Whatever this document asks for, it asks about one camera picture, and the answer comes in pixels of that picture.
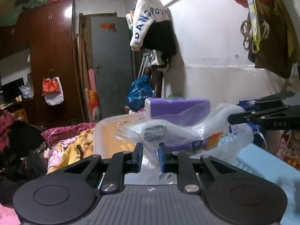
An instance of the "black clamp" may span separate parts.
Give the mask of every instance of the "black clamp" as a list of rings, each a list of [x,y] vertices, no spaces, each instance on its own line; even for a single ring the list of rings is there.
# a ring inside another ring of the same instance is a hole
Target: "black clamp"
[[[252,122],[264,130],[299,130],[300,102],[296,99],[295,105],[288,104],[294,97],[295,93],[285,91],[260,98],[254,102],[257,110],[231,114],[228,122],[231,125]]]

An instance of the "metal screw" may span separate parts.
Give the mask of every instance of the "metal screw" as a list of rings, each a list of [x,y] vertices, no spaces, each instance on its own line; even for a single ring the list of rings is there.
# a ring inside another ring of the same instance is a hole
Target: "metal screw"
[[[199,190],[199,186],[195,184],[188,184],[184,187],[187,192],[197,192]]]
[[[102,186],[102,190],[105,192],[114,191],[117,187],[114,184],[105,184]]]

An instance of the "blue cloth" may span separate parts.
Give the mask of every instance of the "blue cloth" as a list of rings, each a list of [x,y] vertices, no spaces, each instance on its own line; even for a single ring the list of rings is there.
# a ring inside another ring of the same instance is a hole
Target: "blue cloth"
[[[299,171],[253,144],[239,152],[234,165],[282,188],[287,196],[287,209],[280,224],[300,224]]]

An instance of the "blue plastic bag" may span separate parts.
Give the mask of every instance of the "blue plastic bag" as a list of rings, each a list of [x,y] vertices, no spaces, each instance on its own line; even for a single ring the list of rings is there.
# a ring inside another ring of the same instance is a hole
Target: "blue plastic bag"
[[[145,100],[153,96],[152,88],[148,84],[148,76],[137,78],[130,86],[127,94],[129,107],[138,111],[145,107]]]

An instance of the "red sign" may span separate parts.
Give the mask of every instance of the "red sign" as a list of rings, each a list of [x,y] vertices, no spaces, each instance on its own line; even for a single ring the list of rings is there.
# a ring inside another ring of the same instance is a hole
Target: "red sign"
[[[115,24],[101,23],[101,29],[115,29]]]

